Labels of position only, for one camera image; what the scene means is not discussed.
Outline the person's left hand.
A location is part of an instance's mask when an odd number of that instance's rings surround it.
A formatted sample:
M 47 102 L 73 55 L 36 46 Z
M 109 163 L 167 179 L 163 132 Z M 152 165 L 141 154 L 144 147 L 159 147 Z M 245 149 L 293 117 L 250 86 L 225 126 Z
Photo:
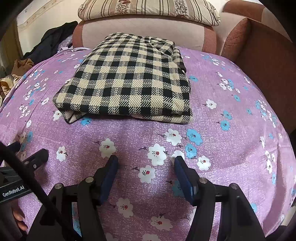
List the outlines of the person's left hand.
M 25 215 L 20 209 L 17 201 L 12 202 L 11 209 L 18 228 L 20 228 L 22 231 L 27 231 L 28 226 L 25 224 Z

